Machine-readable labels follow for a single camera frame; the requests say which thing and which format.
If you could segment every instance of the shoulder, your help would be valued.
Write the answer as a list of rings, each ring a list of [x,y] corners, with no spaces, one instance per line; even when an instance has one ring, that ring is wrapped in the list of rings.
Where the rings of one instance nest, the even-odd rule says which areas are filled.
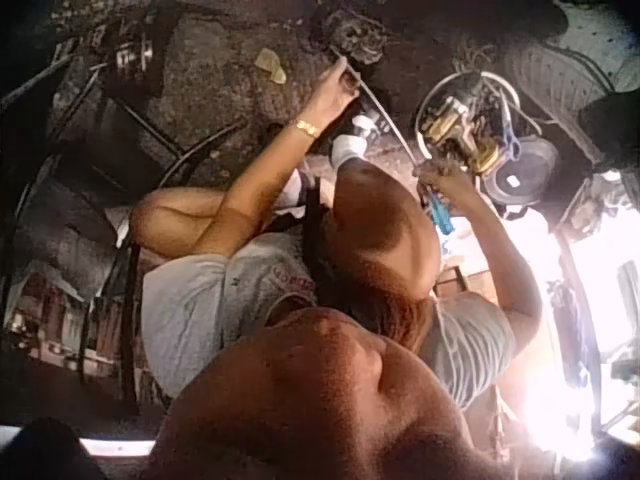
[[[420,357],[460,407],[466,407],[509,365],[515,339],[504,312],[475,293],[437,304]]]

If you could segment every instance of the white sock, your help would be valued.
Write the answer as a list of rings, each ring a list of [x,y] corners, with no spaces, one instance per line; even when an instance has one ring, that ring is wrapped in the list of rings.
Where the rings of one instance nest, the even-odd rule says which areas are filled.
[[[276,200],[273,208],[281,210],[284,208],[293,208],[298,206],[300,201],[300,193],[302,191],[302,179],[300,178],[300,172],[294,170],[286,185],[282,189],[280,196]]]
[[[364,160],[364,153],[367,151],[367,141],[355,135],[340,135],[333,141],[331,150],[331,166],[335,171],[347,160],[361,158]]]

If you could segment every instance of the woman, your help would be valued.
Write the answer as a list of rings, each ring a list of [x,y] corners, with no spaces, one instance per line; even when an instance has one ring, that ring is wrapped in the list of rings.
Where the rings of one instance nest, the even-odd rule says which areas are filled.
[[[345,69],[342,58],[320,77],[305,108],[226,193],[155,192],[133,213],[136,241],[174,258],[147,275],[142,306],[147,358],[168,395],[177,397],[240,338],[308,307],[333,307],[418,354],[460,407],[535,333],[540,306],[531,271],[456,170],[448,177],[425,170],[423,181],[468,216],[502,310],[473,294],[446,305],[430,299],[440,268],[437,235],[410,193],[364,160],[366,117],[356,122],[363,135],[334,142],[332,208],[319,214],[312,196],[304,228],[263,230],[276,202],[297,198],[296,165],[358,96]]]

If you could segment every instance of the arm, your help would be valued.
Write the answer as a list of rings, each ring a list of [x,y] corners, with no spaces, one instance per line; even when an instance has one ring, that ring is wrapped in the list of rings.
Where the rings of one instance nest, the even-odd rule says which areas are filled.
[[[498,295],[521,351],[535,336],[540,325],[541,300],[538,286],[527,261],[520,255],[500,219],[484,202],[469,177],[459,168],[446,175],[438,168],[424,168],[421,181],[435,186],[467,217],[480,248],[487,258]]]
[[[325,72],[299,120],[325,130],[357,97],[358,90],[343,78],[346,59]],[[258,232],[293,169],[314,139],[295,126],[280,132],[225,194],[211,224],[191,254],[218,253],[231,257]]]

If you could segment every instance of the white t-shirt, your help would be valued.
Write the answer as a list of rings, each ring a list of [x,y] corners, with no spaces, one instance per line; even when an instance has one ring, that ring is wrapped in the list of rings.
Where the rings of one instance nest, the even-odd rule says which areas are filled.
[[[218,352],[264,327],[283,299],[316,304],[301,238],[300,227],[265,233],[231,259],[184,257],[147,274],[142,339],[167,395],[176,397]],[[479,295],[462,294],[436,311],[420,357],[464,408],[508,366],[513,333],[504,313]]]

